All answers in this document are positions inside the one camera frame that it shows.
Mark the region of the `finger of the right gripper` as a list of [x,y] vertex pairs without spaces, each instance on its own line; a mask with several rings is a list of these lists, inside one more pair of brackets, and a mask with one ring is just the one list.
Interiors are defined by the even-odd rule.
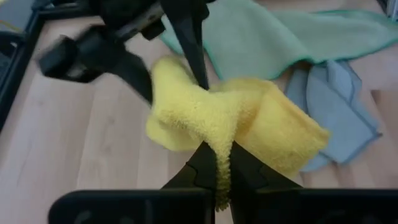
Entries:
[[152,104],[152,80],[144,61],[135,54],[123,51],[116,56],[117,62],[110,72],[123,79],[136,93]]
[[161,0],[161,6],[198,84],[209,89],[202,41],[202,22],[209,16],[206,0]]

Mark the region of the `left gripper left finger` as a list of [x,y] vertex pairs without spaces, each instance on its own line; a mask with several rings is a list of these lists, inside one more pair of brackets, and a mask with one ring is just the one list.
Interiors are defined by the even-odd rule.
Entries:
[[200,144],[192,157],[163,189],[195,187],[216,189],[216,156],[206,142]]

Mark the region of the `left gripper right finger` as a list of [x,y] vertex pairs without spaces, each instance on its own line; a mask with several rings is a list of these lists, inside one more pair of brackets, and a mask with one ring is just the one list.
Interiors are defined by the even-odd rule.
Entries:
[[233,143],[229,157],[231,168],[231,199],[249,199],[264,192],[301,189],[302,186],[277,172]]

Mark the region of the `yellow microfiber towel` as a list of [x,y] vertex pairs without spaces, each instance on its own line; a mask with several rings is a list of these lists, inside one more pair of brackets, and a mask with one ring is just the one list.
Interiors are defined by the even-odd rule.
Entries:
[[154,99],[147,136],[171,151],[206,142],[216,155],[216,210],[228,207],[234,143],[286,177],[328,144],[330,134],[269,80],[232,78],[205,90],[177,57],[151,69]]

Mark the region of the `smooth grey microfiber towel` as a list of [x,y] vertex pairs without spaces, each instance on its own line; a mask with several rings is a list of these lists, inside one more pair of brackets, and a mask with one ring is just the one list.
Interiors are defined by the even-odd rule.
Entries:
[[379,139],[379,123],[359,99],[362,81],[347,61],[326,61],[310,70],[294,70],[286,96],[320,126],[330,138],[303,172],[315,171],[331,162],[346,164]]

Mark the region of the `pale green microfiber towel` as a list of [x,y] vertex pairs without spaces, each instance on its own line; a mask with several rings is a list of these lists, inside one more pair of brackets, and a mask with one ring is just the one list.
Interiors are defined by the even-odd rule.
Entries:
[[252,0],[217,0],[203,46],[222,80],[275,79],[298,61],[365,56],[398,42],[398,23],[359,10],[270,11]]

